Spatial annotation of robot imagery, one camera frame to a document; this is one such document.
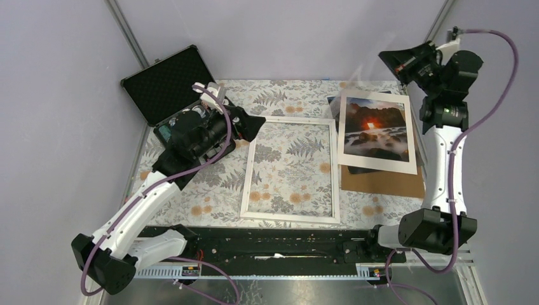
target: robotic arm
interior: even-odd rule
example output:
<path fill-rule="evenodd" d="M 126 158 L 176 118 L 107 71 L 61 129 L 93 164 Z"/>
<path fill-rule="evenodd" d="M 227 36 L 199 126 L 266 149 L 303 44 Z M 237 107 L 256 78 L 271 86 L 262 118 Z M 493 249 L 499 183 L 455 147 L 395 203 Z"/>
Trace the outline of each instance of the robotic arm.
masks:
<path fill-rule="evenodd" d="M 454 218 L 458 246 L 477 230 L 477 221 L 467 217 L 462 196 L 461 168 L 468 129 L 468 107 L 463 99 L 477 78 L 483 61 L 470 51 L 459 51 L 458 29 L 449 42 L 438 48 L 427 42 L 408 50 L 384 51 L 379 57 L 404 85 L 415 81 L 426 93 L 420 109 L 425 142 L 426 191 L 421 209 L 403 216 L 399 225 L 378 226 L 378 244 L 386 248 L 420 248 L 432 253 L 454 251 Z M 449 60 L 442 65 L 442 59 Z"/>
<path fill-rule="evenodd" d="M 152 216 L 183 189 L 196 172 L 164 182 L 165 179 L 200 166 L 210 158 L 222 158 L 234 150 L 233 139 L 254 140 L 266 121 L 231 105 L 224 99 L 225 89 L 217 84 L 210 83 L 204 88 L 197 83 L 194 88 L 199 93 L 204 92 L 201 99 L 177 117 L 165 151 L 139 190 L 92 236 L 78 234 L 71 243 L 79 268 L 87 268 L 88 276 L 110 294 L 122 291 L 137 270 L 178 256 L 186 247 L 186 236 L 176 230 L 133 244 Z M 224 101 L 223 107 L 233 123 L 227 147 L 224 147 L 227 123 L 214 97 Z"/>

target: picture frame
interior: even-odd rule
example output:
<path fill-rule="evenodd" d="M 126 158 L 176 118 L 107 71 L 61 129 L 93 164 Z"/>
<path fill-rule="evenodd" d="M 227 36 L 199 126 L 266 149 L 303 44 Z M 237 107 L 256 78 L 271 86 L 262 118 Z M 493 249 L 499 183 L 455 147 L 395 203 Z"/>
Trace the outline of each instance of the picture frame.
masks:
<path fill-rule="evenodd" d="M 245 172 L 245 182 L 243 185 L 242 206 L 240 209 L 240 218 L 243 219 L 261 219 L 261 220 L 283 220 L 293 222 L 312 222 L 321 224 L 339 224 L 339 169 L 337 163 L 337 131 L 334 119 L 318 119 L 318 118 L 297 118 L 284 116 L 265 116 L 266 123 L 283 123 L 283 124 L 306 124 L 306 125 L 324 125 L 329 130 L 329 163 L 330 179 L 331 179 L 331 216 L 312 216 L 312 215 L 290 215 L 284 213 L 268 213 L 268 212 L 253 212 L 249 211 L 249 201 L 251 192 L 251 183 L 254 172 L 255 154 L 257 140 L 253 140 L 249 146 L 249 155 L 247 157 L 247 169 Z"/>
<path fill-rule="evenodd" d="M 404 115 L 399 122 L 395 122 L 399 112 L 402 114 L 402 111 Z M 342 90 L 338 163 L 416 175 L 416 151 L 411 111 L 407 95 Z M 373 118 L 377 115 L 382 117 L 379 119 L 380 123 L 375 122 L 377 118 Z M 347 123 L 347 119 L 354 119 L 354 121 Z M 365 120 L 372 120 L 375 123 L 365 123 L 363 122 Z"/>

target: white wall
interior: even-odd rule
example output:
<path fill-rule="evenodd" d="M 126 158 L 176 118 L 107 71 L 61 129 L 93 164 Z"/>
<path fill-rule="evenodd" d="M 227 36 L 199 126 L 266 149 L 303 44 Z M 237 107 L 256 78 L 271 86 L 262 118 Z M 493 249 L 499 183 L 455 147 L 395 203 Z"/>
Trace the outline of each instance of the white wall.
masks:
<path fill-rule="evenodd" d="M 0 304 L 76 304 L 71 240 L 123 201 L 140 69 L 103 1 L 0 1 Z"/>
<path fill-rule="evenodd" d="M 537 1 L 458 1 L 442 29 L 496 29 L 516 43 L 521 64 L 504 104 L 466 141 L 464 195 L 470 217 L 478 220 L 470 240 L 479 276 L 490 304 L 536 304 L 539 268 L 538 157 L 539 11 Z M 437 43 L 444 42 L 439 33 Z M 411 43 L 410 47 L 419 44 Z M 484 65 L 466 98 L 470 123 L 494 106 L 512 68 L 508 45 L 496 36 L 473 34 L 461 44 L 482 57 Z M 419 110 L 422 95 L 411 92 Z"/>
<path fill-rule="evenodd" d="M 119 0 L 149 61 L 190 44 L 217 79 L 391 79 L 377 54 L 422 41 L 444 0 Z"/>

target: black case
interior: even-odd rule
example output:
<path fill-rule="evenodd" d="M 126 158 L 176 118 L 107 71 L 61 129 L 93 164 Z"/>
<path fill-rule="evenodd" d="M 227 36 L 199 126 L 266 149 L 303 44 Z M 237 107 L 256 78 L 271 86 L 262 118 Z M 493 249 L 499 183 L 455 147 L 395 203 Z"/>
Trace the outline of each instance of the black case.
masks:
<path fill-rule="evenodd" d="M 120 81 L 140 109 L 150 127 L 165 124 L 189 105 L 200 93 L 191 86 L 215 82 L 198 48 L 191 45 L 180 52 Z"/>

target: orange flower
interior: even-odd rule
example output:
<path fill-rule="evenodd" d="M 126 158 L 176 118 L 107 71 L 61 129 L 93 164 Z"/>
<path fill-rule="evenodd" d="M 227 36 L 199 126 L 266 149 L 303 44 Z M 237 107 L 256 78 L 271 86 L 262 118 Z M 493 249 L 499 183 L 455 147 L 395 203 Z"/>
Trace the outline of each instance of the orange flower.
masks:
<path fill-rule="evenodd" d="M 363 207 L 362 211 L 363 211 L 363 214 L 365 214 L 365 216 L 367 217 L 374 215 L 374 209 L 370 205 Z"/>
<path fill-rule="evenodd" d="M 301 202 L 301 197 L 298 193 L 292 193 L 290 195 L 290 201 L 293 203 L 293 204 L 298 204 Z"/>
<path fill-rule="evenodd" d="M 146 180 L 146 178 L 148 177 L 148 174 L 150 174 L 150 173 L 151 173 L 150 170 L 147 170 L 145 172 L 140 173 L 140 179 L 141 180 Z"/>
<path fill-rule="evenodd" d="M 199 205 L 196 205 L 191 208 L 191 215 L 200 216 L 200 214 L 202 214 L 202 208 Z"/>
<path fill-rule="evenodd" d="M 320 164 L 320 171 L 322 173 L 329 173 L 331 172 L 331 165 L 327 162 L 324 162 L 322 164 Z"/>
<path fill-rule="evenodd" d="M 249 199 L 252 201 L 259 201 L 260 200 L 260 193 L 259 192 L 253 192 L 249 195 Z"/>

